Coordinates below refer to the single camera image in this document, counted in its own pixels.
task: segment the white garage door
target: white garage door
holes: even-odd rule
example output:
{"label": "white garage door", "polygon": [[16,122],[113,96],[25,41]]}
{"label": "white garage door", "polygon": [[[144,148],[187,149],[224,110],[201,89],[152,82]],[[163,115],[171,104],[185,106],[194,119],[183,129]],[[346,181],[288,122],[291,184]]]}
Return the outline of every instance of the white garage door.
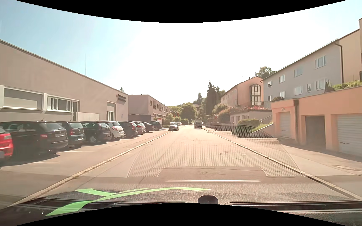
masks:
{"label": "white garage door", "polygon": [[290,112],[280,113],[280,136],[285,138],[291,138]]}
{"label": "white garage door", "polygon": [[362,115],[337,116],[337,136],[341,152],[362,156]]}

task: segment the wall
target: wall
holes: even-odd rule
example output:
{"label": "wall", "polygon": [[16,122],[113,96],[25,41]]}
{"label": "wall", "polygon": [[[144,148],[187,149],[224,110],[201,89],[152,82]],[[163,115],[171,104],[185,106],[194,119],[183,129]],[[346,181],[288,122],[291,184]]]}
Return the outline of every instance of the wall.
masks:
{"label": "wall", "polygon": [[[98,113],[100,118],[104,119],[107,101],[115,102],[117,103],[117,120],[128,118],[128,100],[117,101],[117,94],[128,98],[127,94],[1,40],[0,85],[76,99],[80,101],[80,112]],[[72,118],[66,113],[57,114],[52,111],[30,113],[28,110],[12,110],[9,114],[4,110],[0,107],[0,121]]]}
{"label": "wall", "polygon": [[[326,56],[326,65],[315,69],[315,60]],[[303,74],[294,77],[294,70],[302,66]],[[279,83],[279,77],[285,76],[285,81]],[[331,85],[341,84],[341,61],[340,47],[334,44],[326,46],[297,62],[279,70],[272,76],[264,79],[264,100],[268,101],[268,96],[273,98],[280,95],[280,92],[286,92],[286,99],[301,98],[310,95],[323,93],[324,90],[315,90],[315,81],[322,78],[330,79]],[[268,88],[268,82],[272,80],[272,87]],[[311,91],[307,92],[307,84],[311,84]],[[303,87],[303,93],[300,95],[294,94],[294,88],[297,86]]]}

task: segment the apartment building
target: apartment building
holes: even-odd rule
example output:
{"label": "apartment building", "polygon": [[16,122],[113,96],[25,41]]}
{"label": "apartment building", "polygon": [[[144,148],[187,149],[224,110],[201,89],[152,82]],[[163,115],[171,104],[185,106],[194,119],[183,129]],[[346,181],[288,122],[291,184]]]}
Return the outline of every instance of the apartment building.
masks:
{"label": "apartment building", "polygon": [[164,119],[170,109],[150,95],[129,95],[128,120],[153,121]]}
{"label": "apartment building", "polygon": [[301,98],[324,92],[330,85],[359,80],[359,29],[319,48],[263,79],[264,101],[274,97]]}
{"label": "apartment building", "polygon": [[128,95],[0,40],[0,122],[127,120]]}

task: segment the manhole cover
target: manhole cover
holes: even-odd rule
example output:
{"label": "manhole cover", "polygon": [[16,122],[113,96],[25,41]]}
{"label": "manhole cover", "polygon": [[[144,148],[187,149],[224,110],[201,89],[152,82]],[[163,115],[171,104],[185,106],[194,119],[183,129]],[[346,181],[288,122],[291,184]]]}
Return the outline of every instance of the manhole cover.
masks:
{"label": "manhole cover", "polygon": [[346,170],[361,171],[359,169],[352,168],[352,167],[337,166],[337,165],[335,165],[335,167],[338,167],[338,168],[341,168],[341,169],[346,169]]}

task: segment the drainpipe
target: drainpipe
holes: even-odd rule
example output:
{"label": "drainpipe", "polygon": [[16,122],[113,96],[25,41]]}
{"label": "drainpipe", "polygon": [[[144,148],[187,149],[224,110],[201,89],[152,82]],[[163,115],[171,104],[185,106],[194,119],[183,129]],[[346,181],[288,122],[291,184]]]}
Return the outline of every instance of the drainpipe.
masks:
{"label": "drainpipe", "polygon": [[334,43],[337,46],[340,46],[340,61],[341,61],[341,83],[344,83],[344,75],[343,75],[343,46]]}

